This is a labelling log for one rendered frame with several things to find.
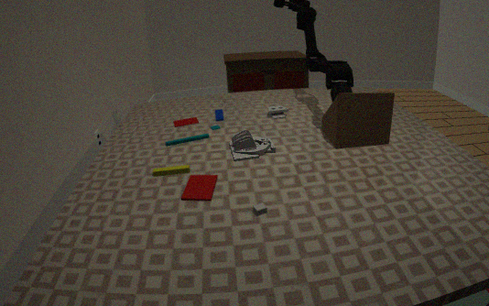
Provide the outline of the yellow rectangular bar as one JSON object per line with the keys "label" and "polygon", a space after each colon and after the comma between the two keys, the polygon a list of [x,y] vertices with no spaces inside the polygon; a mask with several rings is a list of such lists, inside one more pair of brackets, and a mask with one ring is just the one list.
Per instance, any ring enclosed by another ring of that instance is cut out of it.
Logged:
{"label": "yellow rectangular bar", "polygon": [[178,167],[165,167],[153,169],[154,177],[167,176],[180,173],[190,173],[190,166],[178,166]]}

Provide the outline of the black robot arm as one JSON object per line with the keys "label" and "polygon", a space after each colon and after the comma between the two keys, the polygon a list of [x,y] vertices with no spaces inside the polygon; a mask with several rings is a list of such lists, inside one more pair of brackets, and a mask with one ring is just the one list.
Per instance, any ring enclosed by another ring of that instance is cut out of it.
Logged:
{"label": "black robot arm", "polygon": [[[317,12],[313,7],[310,7],[310,1],[300,1],[295,4],[295,10],[298,12],[296,19],[297,29],[303,30],[306,39],[306,65],[310,71],[326,73],[326,86],[331,89],[332,102],[337,97],[338,93],[352,93],[353,86],[353,71],[347,61],[341,60],[326,60],[316,44],[316,35],[314,32],[314,21]],[[311,57],[316,57],[309,59]],[[334,82],[334,81],[347,82]]]}

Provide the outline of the teal long thin bar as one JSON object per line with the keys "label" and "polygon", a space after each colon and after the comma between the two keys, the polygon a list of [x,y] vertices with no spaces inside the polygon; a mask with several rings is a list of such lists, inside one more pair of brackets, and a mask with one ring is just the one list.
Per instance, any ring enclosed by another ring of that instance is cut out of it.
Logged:
{"label": "teal long thin bar", "polygon": [[185,143],[185,142],[190,142],[194,140],[200,140],[204,138],[209,138],[208,134],[203,134],[203,135],[198,135],[198,136],[193,136],[193,137],[184,137],[184,138],[179,138],[179,139],[174,139],[170,141],[166,141],[166,146],[171,146],[175,144],[180,144],[180,143]]}

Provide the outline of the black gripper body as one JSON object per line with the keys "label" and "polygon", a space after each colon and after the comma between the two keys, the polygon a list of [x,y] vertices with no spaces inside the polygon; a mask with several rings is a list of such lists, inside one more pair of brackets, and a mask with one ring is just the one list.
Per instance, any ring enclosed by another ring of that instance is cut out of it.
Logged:
{"label": "black gripper body", "polygon": [[288,6],[288,9],[291,9],[292,11],[297,12],[295,10],[295,4],[298,2],[300,2],[300,1],[296,1],[296,0],[295,1],[275,0],[273,5],[275,7],[280,7],[280,8],[282,8],[284,5],[286,5],[286,6]]}

